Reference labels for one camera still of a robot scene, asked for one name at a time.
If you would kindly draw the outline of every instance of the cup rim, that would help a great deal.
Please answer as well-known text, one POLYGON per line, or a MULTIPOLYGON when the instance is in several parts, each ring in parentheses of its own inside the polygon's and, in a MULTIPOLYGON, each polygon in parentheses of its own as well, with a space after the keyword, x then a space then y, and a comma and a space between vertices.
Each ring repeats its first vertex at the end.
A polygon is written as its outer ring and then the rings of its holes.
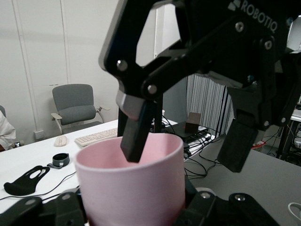
MULTIPOLYGON (((76 153, 75 158, 74 158, 74 164, 77 167, 80 167, 80 168, 82 168, 86 171, 91 171, 91 172, 105 172, 105 173, 128 172, 128 171, 134 171, 134 170, 140 170, 140 169, 148 168, 148 167, 151 167, 153 165, 160 164, 163 161, 167 161, 168 159, 173 158, 175 155, 177 155, 177 153, 181 150, 181 148, 183 148, 183 141, 177 135, 169 134, 169 133, 149 133, 149 135, 150 134, 151 134, 151 136, 156 135, 156 134, 161 134, 161 135, 163 134, 164 136, 173 136, 176 139, 178 139, 179 145, 177 146, 175 151, 173 151, 172 153, 164 156, 163 158, 160 158, 159 160, 152 161, 152 162, 149 162, 149 163, 146 163, 146 164, 143 164, 143 165, 134 165, 134 166, 122 167, 122 168, 95 168, 95 167, 88 167, 88 166, 85 166, 85 165, 79 163, 77 161, 77 157, 78 157, 80 152, 85 150, 85 148, 84 148, 84 149, 82 149, 82 150, 80 150, 79 152, 76 153)), ((115 138, 111 138, 110 140, 113 140, 113 139, 122 139, 122 137, 115 137, 115 138)), ((99 141, 99 142, 94 143, 92 145, 97 145, 100 142, 108 142, 108 140, 99 141)))

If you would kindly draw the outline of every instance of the white keyboard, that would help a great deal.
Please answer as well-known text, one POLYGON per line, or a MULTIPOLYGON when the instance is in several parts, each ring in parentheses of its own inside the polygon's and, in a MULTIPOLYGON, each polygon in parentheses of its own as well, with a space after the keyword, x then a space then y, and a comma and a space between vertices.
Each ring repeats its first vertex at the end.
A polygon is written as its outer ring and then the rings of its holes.
POLYGON ((117 137, 117 128, 108 129, 99 133, 90 134, 88 136, 76 138, 74 141, 81 146, 87 146, 101 140, 107 140, 117 137))

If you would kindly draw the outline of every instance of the bolt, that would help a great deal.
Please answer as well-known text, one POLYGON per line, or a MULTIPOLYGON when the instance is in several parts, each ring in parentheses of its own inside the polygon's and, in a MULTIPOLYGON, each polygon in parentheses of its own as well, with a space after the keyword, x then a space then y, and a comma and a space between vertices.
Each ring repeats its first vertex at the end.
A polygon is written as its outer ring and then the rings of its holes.
POLYGON ((210 198, 210 194, 208 192, 202 192, 201 196, 203 199, 209 199, 210 198))
POLYGON ((264 47, 265 47, 266 50, 271 49, 271 48, 272 48, 272 41, 271 41, 271 40, 266 41, 266 42, 264 43, 264 47))
POLYGON ((243 202, 244 200, 246 200, 246 198, 243 194, 236 194, 234 197, 236 200, 238 200, 240 202, 243 202))
POLYGON ((155 94, 157 92, 157 86, 155 86, 155 85, 149 85, 147 87, 147 90, 148 90, 149 94, 155 94))
POLYGON ((69 195, 69 194, 66 194, 66 195, 64 195, 63 197, 62 197, 62 199, 63 200, 67 200, 67 199, 69 199, 71 196, 69 195))
POLYGON ((235 29, 237 32, 242 32, 244 30, 244 28, 245 28, 245 25, 243 22, 237 22, 235 24, 235 29))
POLYGON ((28 205, 31 205, 31 204, 33 204, 33 203, 35 203, 36 201, 34 200, 34 199, 30 199, 30 200, 28 200, 26 203, 25 203, 25 205, 26 206, 28 206, 28 205))
POLYGON ((117 61, 117 69, 121 72, 124 72, 127 69, 127 62, 125 60, 117 61))

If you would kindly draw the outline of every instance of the gray office chair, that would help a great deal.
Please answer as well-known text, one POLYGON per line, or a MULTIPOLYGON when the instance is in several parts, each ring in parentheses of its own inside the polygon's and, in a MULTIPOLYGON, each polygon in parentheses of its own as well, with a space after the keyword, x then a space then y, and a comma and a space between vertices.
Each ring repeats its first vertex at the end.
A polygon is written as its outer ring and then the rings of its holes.
POLYGON ((69 84, 55 87, 52 90, 57 113, 51 113, 61 134, 74 132, 80 129, 89 128, 104 122, 101 110, 109 110, 105 106, 98 109, 94 107, 93 88, 86 84, 69 84), (94 121, 88 124, 72 125, 68 128, 62 128, 64 125, 70 125, 76 122, 83 122, 95 118, 96 113, 100 115, 103 122, 94 121))
POLYGON ((2 112, 2 114, 6 117, 6 114, 5 114, 5 109, 4 109, 4 107, 2 107, 1 105, 0 105, 0 111, 2 112))

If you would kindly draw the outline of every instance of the pink plastic cup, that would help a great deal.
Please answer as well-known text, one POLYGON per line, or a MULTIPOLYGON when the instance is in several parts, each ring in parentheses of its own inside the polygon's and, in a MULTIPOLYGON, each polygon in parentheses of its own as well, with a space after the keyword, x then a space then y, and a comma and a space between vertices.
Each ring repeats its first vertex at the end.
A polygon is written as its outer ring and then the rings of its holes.
POLYGON ((101 141, 75 157, 90 225, 171 225, 185 202, 182 140, 150 133, 139 163, 126 161, 120 143, 101 141))

